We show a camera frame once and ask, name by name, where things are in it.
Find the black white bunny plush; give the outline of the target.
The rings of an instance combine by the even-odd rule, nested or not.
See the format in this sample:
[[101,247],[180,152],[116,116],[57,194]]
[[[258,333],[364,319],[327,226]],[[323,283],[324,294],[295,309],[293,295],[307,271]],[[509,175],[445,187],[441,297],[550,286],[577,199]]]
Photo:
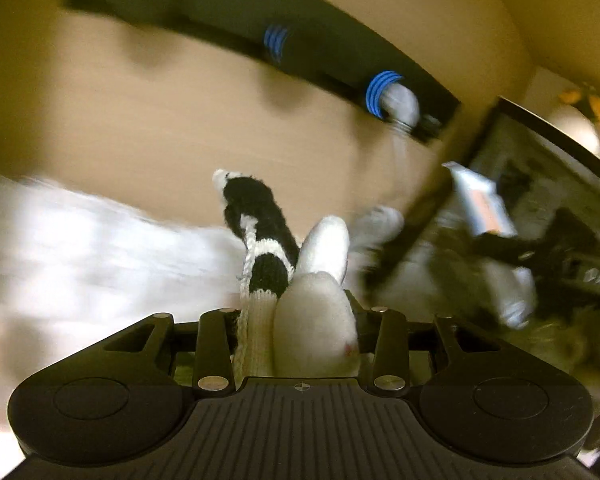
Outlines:
[[358,329],[342,287],[350,245],[346,222],[321,218],[297,242],[263,181],[219,169],[212,182],[225,223],[246,250],[233,358],[236,380],[358,374]]

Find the white woven tablecloth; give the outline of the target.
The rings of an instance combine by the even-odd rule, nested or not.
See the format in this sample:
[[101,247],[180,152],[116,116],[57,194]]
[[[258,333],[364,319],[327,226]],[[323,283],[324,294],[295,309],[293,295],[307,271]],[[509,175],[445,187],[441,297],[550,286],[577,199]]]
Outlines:
[[[342,287],[357,294],[361,272],[404,219],[378,206],[346,225]],[[0,178],[0,478],[22,459],[6,417],[18,382],[133,318],[240,313],[245,253],[225,219],[220,228],[170,226],[52,182]]]

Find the potted plant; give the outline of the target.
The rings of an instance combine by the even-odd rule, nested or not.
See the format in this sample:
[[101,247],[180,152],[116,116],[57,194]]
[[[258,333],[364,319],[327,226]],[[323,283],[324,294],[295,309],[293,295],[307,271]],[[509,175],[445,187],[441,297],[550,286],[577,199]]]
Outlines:
[[600,94],[593,87],[564,90],[548,121],[589,152],[600,154]]

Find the black monitor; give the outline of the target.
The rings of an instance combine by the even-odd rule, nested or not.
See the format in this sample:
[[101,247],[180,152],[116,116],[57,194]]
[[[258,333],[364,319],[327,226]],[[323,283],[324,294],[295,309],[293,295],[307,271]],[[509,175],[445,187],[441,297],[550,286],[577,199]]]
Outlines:
[[487,330],[600,318],[600,158],[501,100],[463,157],[494,185],[514,234],[474,235],[450,174],[407,211],[363,275],[371,304]]

